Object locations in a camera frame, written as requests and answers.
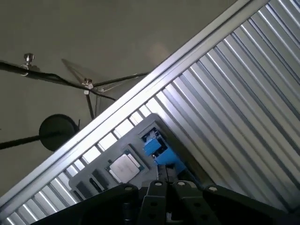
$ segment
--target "processor chip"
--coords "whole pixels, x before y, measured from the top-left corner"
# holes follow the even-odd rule
[[[115,174],[122,183],[127,183],[140,172],[139,166],[131,154],[123,154],[109,167],[112,173]]]

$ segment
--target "blue plastic part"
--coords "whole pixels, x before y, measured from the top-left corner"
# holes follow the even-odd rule
[[[162,148],[162,145],[159,143],[158,138],[161,141],[163,141],[167,147],[167,149],[165,149],[160,154],[158,154],[156,152]],[[151,138],[145,143],[144,150],[145,150],[145,153],[147,156],[155,154],[155,153],[156,153],[155,155],[158,155],[154,159],[154,161],[157,165],[175,164],[175,171],[177,174],[186,169],[186,166],[183,164],[183,162],[173,152],[173,150],[170,148],[168,143],[162,138],[162,136],[158,132],[156,132],[156,138]]]
[[[145,143],[144,150],[147,156],[152,155],[161,148],[161,144],[156,138],[150,139]]]

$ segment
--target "black wire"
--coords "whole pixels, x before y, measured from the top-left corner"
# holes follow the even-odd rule
[[[137,78],[137,77],[146,76],[148,74],[149,74],[149,72],[140,73],[140,74],[135,74],[135,75],[132,75],[132,76],[117,78],[117,79],[110,80],[110,81],[104,81],[104,82],[94,84],[94,87],[99,87],[99,86],[103,86],[103,85],[110,84],[110,83],[116,83],[116,82],[125,81],[125,80],[129,80],[129,79],[134,79],[134,78]]]
[[[114,101],[116,100],[112,97],[99,94],[99,93],[95,92],[94,90],[90,90],[86,87],[83,87],[81,85],[78,85],[78,84],[72,83],[68,80],[65,80],[64,78],[62,78],[62,77],[60,77],[56,74],[47,74],[47,73],[27,70],[27,69],[24,69],[24,68],[21,68],[21,67],[10,65],[10,64],[5,63],[5,62],[0,62],[0,70],[5,70],[5,71],[8,71],[8,72],[13,72],[13,73],[18,73],[18,74],[28,73],[28,75],[26,77],[29,77],[29,78],[32,78],[32,79],[38,79],[38,80],[43,80],[43,81],[48,81],[48,82],[59,83],[59,84],[63,84],[63,85],[66,85],[66,86],[73,87],[73,88],[81,89],[81,90],[88,90],[91,93],[93,93],[94,95],[104,97],[104,98],[114,100]]]
[[[92,118],[92,120],[95,118],[94,116],[94,112],[93,112],[93,107],[92,107],[92,103],[90,101],[90,95],[85,95],[86,97],[86,101],[88,102],[88,107],[89,107],[89,112],[90,112],[90,117]]]

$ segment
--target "screw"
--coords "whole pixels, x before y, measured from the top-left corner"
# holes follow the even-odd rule
[[[32,53],[26,53],[24,54],[24,59],[27,63],[31,63],[35,58],[35,55]]]
[[[216,192],[218,189],[216,187],[210,187],[208,188],[209,191],[212,191],[212,192]]]

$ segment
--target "corrugated metal panel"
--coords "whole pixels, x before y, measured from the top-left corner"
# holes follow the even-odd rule
[[[69,178],[150,113],[165,121],[215,183],[294,209],[300,203],[299,12],[296,1],[272,0],[183,73],[174,74],[177,67],[150,82],[99,122],[72,149],[73,155],[80,149],[80,158],[65,163],[55,179],[44,177],[50,182],[4,223],[29,224],[75,204]]]

